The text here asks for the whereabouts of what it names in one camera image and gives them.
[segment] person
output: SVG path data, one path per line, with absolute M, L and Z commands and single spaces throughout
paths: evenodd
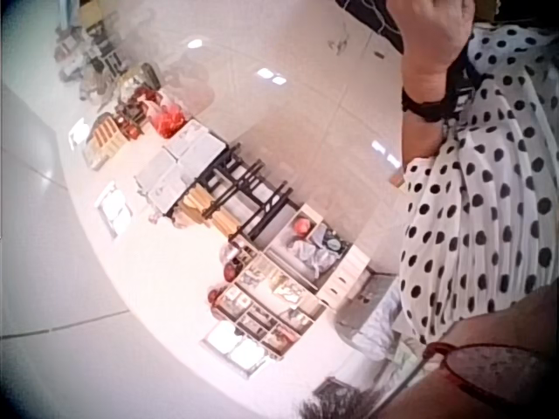
M 424 344 L 513 341 L 555 354 L 559 31 L 474 26 L 473 0 L 388 0 L 388 7 L 404 40 L 410 224 L 397 281 L 412 333 Z M 448 70 L 462 52 L 477 89 L 451 125 Z M 519 315 L 541 295 L 544 318 Z M 542 328 L 526 326 L 531 320 Z M 437 373 L 406 393 L 375 417 L 496 415 Z M 355 393 L 308 403 L 301 415 L 372 417 L 363 406 L 375 402 Z

